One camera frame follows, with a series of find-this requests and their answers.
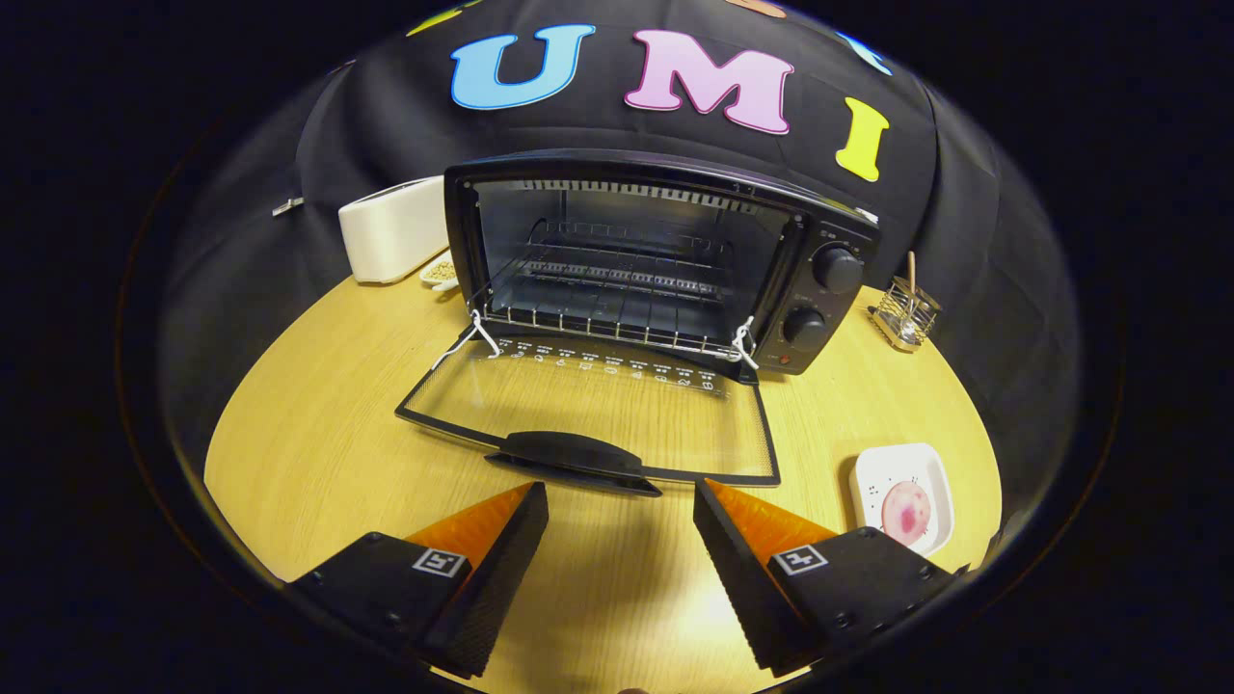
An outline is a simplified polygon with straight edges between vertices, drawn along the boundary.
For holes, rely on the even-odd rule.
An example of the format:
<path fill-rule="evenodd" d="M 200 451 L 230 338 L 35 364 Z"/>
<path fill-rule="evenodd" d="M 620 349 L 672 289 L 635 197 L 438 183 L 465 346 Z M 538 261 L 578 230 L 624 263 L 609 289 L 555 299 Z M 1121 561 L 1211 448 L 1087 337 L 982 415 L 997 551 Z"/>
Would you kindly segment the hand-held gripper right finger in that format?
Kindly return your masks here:
<path fill-rule="evenodd" d="M 838 533 L 710 478 L 694 524 L 755 663 L 777 677 L 854 662 L 958 580 L 875 527 Z"/>

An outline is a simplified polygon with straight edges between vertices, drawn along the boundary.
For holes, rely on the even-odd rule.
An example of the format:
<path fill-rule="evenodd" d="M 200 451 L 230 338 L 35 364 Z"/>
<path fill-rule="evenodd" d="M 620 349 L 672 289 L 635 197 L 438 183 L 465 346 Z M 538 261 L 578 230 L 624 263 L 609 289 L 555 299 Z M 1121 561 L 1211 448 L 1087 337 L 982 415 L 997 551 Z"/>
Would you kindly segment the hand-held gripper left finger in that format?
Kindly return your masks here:
<path fill-rule="evenodd" d="M 470 680 L 549 519 L 544 483 L 524 483 L 404 538 L 366 532 L 290 585 L 385 654 Z"/>

